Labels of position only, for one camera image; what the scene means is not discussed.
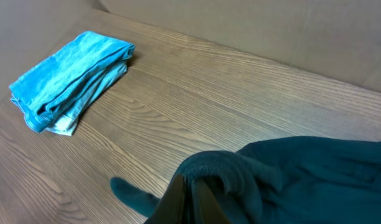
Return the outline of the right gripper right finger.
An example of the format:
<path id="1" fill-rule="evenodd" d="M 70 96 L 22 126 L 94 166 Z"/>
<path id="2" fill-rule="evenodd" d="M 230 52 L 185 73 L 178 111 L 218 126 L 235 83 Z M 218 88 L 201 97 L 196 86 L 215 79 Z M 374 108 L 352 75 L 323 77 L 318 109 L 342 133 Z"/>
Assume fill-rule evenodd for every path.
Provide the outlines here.
<path id="1" fill-rule="evenodd" d="M 215 196 L 203 180 L 196 182 L 199 220 L 203 224 L 231 224 L 230 219 L 221 210 Z"/>

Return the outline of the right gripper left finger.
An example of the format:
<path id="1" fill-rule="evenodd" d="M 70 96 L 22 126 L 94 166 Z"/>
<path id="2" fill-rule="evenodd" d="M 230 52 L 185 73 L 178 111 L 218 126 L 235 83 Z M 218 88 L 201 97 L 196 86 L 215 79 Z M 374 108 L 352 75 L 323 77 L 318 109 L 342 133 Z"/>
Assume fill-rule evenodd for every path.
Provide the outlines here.
<path id="1" fill-rule="evenodd" d="M 145 221 L 145 224 L 181 224 L 184 203 L 184 177 L 178 174 L 171 181 L 154 213 Z"/>

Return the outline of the dark navy t-shirt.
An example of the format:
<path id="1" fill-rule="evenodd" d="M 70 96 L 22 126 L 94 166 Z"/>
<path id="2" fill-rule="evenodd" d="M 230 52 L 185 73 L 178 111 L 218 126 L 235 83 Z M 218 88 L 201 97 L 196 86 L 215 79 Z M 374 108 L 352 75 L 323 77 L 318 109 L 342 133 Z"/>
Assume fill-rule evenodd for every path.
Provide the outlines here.
<path id="1" fill-rule="evenodd" d="M 381 223 L 381 141 L 312 136 L 258 141 L 236 152 L 194 154 L 171 181 L 178 174 L 185 185 L 182 223 L 201 223 L 198 180 L 231 223 Z M 161 199 L 119 177 L 110 186 L 146 219 Z"/>

